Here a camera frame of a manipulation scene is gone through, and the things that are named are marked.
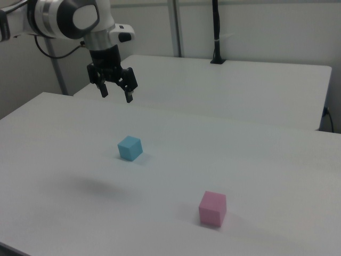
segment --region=tabletop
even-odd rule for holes
[[[182,113],[317,130],[320,127],[331,68],[326,66],[133,55],[138,88],[135,106]],[[90,84],[75,97],[124,103],[124,93],[107,83],[101,97]]]
[[[29,255],[341,251],[339,134],[43,93],[0,145],[0,242]],[[226,195],[221,228],[200,224],[205,191]]]

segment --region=blue cube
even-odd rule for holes
[[[141,140],[131,136],[127,136],[117,146],[121,158],[128,161],[137,159],[137,157],[143,152]]]

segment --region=pink cube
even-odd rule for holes
[[[206,191],[199,205],[200,222],[221,227],[226,214],[226,196]]]

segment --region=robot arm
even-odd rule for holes
[[[127,102],[137,88],[132,68],[122,69],[118,46],[135,37],[129,25],[116,24],[109,0],[22,0],[0,10],[0,42],[21,34],[46,38],[83,38],[93,63],[87,66],[90,82],[103,97],[105,81],[120,86]]]

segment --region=black pole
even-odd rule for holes
[[[223,64],[225,60],[220,56],[220,17],[218,10],[218,0],[212,0],[213,7],[213,27],[214,27],[214,56],[212,64]]]

